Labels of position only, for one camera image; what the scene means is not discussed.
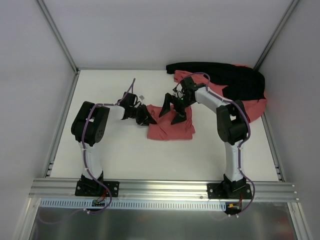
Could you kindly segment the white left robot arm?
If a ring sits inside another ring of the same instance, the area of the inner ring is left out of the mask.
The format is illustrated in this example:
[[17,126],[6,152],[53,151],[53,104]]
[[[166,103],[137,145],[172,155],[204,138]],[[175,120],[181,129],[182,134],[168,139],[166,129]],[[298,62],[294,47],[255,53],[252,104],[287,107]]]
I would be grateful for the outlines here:
[[104,190],[104,175],[98,155],[98,145],[103,139],[108,119],[115,114],[116,120],[134,119],[139,126],[156,124],[147,106],[134,93],[125,92],[115,104],[84,101],[71,125],[71,134],[78,142],[83,160],[83,172],[79,182],[93,196]]

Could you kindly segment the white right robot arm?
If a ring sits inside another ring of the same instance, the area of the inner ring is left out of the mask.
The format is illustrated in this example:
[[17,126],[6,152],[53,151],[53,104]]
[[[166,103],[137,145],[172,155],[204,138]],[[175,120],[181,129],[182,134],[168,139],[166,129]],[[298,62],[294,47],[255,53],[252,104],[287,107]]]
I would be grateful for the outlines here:
[[245,176],[242,163],[244,143],[251,136],[251,129],[243,103],[232,101],[211,91],[207,84],[195,83],[192,77],[183,78],[181,90],[166,93],[159,116],[175,111],[172,125],[187,119],[186,109],[194,103],[202,104],[216,114],[217,132],[224,142],[226,168],[223,180],[217,186],[207,185],[210,199],[251,199],[252,190]]

